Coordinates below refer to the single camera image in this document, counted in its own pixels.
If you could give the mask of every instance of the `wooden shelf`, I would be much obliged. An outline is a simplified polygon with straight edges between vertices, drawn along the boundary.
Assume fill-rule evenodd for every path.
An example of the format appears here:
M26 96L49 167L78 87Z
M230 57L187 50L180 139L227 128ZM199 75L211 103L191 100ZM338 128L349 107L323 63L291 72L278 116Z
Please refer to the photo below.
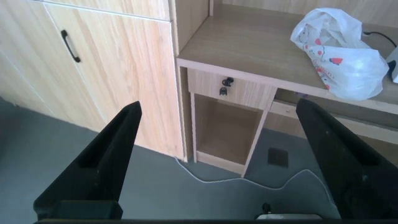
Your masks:
M242 174L262 111L200 95L195 111L198 160Z
M325 88L308 56L290 41L301 15L222 5L209 17L178 56L179 66L242 78L330 100L398 114L398 85L388 77L384 90L364 101L338 98ZM364 24L398 39L398 29ZM385 57L393 46L378 35L363 40Z

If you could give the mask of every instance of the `cabinet door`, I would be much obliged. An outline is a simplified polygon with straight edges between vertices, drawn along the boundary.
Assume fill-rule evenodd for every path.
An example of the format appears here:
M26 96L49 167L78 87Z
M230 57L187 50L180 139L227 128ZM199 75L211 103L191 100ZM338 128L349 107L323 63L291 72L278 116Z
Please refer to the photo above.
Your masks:
M0 49L56 118L103 128L104 120L41 2L0 2Z
M0 96L21 107L54 116L41 97L29 85L29 82L18 72L8 58L0 54Z
M171 24L46 4L73 38L77 64L105 120L139 100L136 144L182 158Z

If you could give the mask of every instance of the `wood grain surface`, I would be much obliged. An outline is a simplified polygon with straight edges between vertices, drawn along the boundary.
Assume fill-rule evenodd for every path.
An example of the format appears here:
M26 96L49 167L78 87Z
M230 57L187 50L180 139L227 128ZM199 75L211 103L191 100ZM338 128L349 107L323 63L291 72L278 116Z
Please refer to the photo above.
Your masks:
M101 130L105 121L43 4L1 1L0 18L1 51L55 117Z
M204 152L197 152L198 161L204 162L222 169L235 172L237 174L242 174L244 170L244 165L238 164L236 162L228 161L226 159L212 156Z
M274 101L270 112L298 119L296 107L281 101ZM357 119L350 119L332 114L339 122L357 135L398 144L398 129L372 124Z
M223 4L301 15L306 15L318 7L335 7L365 23L398 27L396 0L223 0Z
M217 103L212 113L202 114L207 116L207 125L197 151L245 165L257 129L258 113L261 112Z
M45 0L45 2L56 2L170 21L168 0Z
M316 96L302 95L281 89L278 89L275 99L296 105L301 97L318 104L329 113L359 119L370 123L381 124L391 128L398 128L398 115L392 113L372 110Z
M221 13L209 17L182 50L178 65L398 114L398 88L388 77L383 80L384 90L364 101L343 100L325 88L308 56L289 40L302 17L223 5ZM397 29L372 29L398 39ZM367 43L375 49L378 45L393 48L372 38Z
M244 170L242 173L241 177L244 177L244 175L246 174L246 171L248 170L249 164L250 164L250 160L251 157L253 155L254 149L256 148L259 136L261 134L261 130L264 126L264 122L266 121L266 118L268 116L269 110L271 109L271 106L273 105L273 101L275 98L275 94L276 94L277 88L273 87L273 86L269 86L268 87L268 92L267 94L263 95L263 99L265 101L264 103L264 107L262 108L263 111L261 111L259 114L257 114L257 119L256 119L256 126L257 128L254 130L253 132L253 137L252 137L252 141L251 141L251 147L249 150L249 155L248 158L246 159L245 165L244 165Z
M177 57L185 44L208 16L208 1L171 0L172 35L174 55ZM176 66L178 104L180 109L184 161L193 155L192 117L188 92L187 69Z
M220 88L225 87L222 84L225 79L226 76L219 74L188 69L188 87L191 93L262 110L272 103L272 100L269 102L268 95L275 95L276 88L237 78L230 87L226 87L227 95L220 95Z
M268 113L264 128L304 139L307 138L298 119L275 113ZM384 156L388 161L393 163L395 166L398 166L398 145L364 136L359 137Z
M206 134L210 117L214 113L216 100L191 93L193 160L197 162L197 149Z
M136 144L183 158L169 22L52 4L58 30L67 30L78 68L105 121L140 101Z
M54 117L29 82L1 52L0 97L23 108Z

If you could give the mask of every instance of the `black door handle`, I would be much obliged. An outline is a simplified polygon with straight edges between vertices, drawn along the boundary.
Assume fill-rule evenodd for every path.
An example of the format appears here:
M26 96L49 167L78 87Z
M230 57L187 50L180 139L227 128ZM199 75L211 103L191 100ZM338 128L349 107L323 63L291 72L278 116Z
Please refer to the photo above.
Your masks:
M67 31L66 31L66 30L61 31L61 35L62 35L62 39L63 39L64 43L65 43L65 44L67 45L67 47L68 47L68 50L69 50L70 55L73 57L73 59L75 60L75 62L79 63L79 62L80 62L80 58L79 58L79 57L75 57L74 54L73 54L73 52L70 50L69 44L68 44L68 42L67 42L67 36L68 36Z

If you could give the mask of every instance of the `open cubby shelf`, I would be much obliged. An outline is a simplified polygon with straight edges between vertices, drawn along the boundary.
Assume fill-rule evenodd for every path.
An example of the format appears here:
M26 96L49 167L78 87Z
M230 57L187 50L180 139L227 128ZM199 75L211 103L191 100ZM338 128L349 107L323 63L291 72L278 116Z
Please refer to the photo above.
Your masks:
M196 151L244 167L262 111L197 94L194 100ZM206 158L199 161L211 164Z

